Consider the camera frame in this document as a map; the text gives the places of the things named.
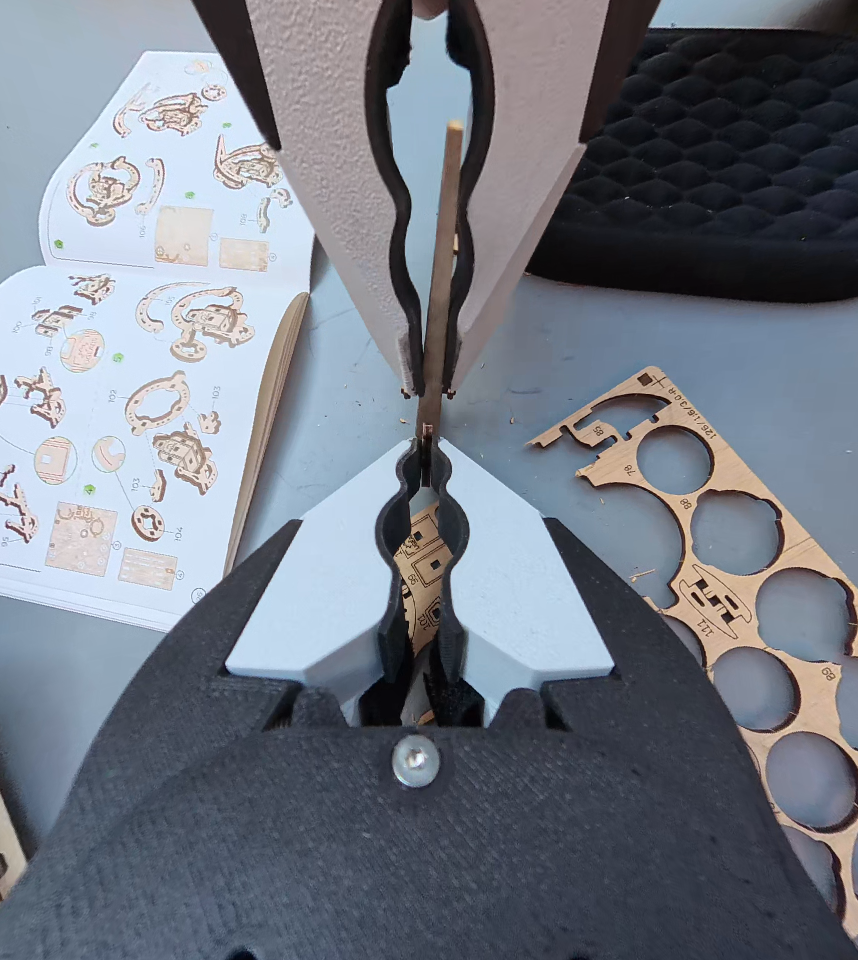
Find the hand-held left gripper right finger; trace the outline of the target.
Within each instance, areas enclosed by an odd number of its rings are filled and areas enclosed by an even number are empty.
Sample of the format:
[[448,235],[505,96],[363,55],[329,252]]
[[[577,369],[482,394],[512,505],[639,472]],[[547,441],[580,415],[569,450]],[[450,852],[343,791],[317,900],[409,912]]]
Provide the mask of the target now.
[[512,690],[605,677],[614,663],[538,510],[446,439],[433,442],[443,575],[435,723],[488,724]]

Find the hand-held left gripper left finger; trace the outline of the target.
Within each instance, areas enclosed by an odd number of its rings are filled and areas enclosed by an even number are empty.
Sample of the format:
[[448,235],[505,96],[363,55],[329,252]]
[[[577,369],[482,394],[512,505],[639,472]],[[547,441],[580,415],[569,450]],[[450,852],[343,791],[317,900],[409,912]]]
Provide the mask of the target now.
[[360,699],[411,657],[394,555],[420,485],[418,443],[404,440],[306,512],[227,671],[329,690],[360,726]]

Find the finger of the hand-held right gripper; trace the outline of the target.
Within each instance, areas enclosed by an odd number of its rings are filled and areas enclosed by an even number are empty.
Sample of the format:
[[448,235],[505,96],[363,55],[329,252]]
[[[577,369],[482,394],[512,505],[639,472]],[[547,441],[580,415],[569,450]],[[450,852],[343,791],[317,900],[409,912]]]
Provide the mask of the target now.
[[246,5],[285,174],[376,346],[406,392],[421,395],[411,197],[387,120],[387,90],[409,61],[411,3]]
[[452,292],[459,390],[505,318],[569,178],[609,8],[606,1],[482,1],[467,9],[483,56],[460,179],[459,261]]

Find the small wooden part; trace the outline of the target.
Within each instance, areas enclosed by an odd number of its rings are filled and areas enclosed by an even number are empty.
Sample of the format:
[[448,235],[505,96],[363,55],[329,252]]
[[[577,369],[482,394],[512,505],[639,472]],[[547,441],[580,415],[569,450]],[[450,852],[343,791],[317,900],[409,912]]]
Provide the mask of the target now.
[[446,129],[440,180],[435,249],[423,343],[424,390],[417,410],[417,436],[429,450],[441,416],[449,302],[458,220],[459,169],[464,126],[450,121]]

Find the punched-out wooden parts sheet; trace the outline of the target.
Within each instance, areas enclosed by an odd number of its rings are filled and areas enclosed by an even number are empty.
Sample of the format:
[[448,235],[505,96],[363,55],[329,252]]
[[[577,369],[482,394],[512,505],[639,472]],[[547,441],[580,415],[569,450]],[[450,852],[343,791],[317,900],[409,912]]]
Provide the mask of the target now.
[[[707,451],[708,478],[692,492],[666,492],[647,479],[640,466],[643,442],[657,431],[669,428],[695,437]],[[846,933],[857,937],[858,882],[854,867],[858,841],[858,748],[843,736],[838,710],[843,666],[836,660],[808,662],[771,645],[762,635],[757,600],[760,589],[773,582],[777,574],[815,574],[820,582],[842,591],[846,615],[843,649],[846,653],[854,652],[858,658],[858,588],[658,367],[643,368],[529,440],[528,445],[544,449],[563,433],[591,449],[610,442],[594,462],[577,471],[577,476],[597,489],[613,485],[638,487],[657,498],[674,516],[681,554],[668,588],[675,596],[675,604],[658,611],[693,631],[708,677],[715,678],[715,667],[724,654],[747,649],[770,656],[787,673],[794,697],[787,719],[768,728],[742,726],[743,737],[776,820],[830,850],[839,890],[836,912]],[[700,500],[710,493],[739,493],[766,503],[773,510],[777,534],[774,556],[759,570],[730,573],[697,556],[692,521]],[[804,822],[771,795],[767,771],[771,753],[798,734],[830,743],[842,756],[853,779],[850,809],[828,825]]]

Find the white assembly instruction booklet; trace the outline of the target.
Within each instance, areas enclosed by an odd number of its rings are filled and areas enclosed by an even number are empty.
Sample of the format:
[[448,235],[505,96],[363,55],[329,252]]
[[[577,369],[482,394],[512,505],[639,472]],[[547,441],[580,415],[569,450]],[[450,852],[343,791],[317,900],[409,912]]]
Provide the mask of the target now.
[[166,631],[230,570],[313,229],[214,53],[147,52],[0,285],[0,595]]

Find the black honeycomb cushion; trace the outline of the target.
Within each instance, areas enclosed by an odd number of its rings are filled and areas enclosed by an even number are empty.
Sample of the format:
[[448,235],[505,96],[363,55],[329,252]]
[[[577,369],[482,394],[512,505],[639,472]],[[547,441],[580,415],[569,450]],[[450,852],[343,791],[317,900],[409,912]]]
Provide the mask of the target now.
[[752,302],[858,297],[858,39],[649,30],[528,272]]

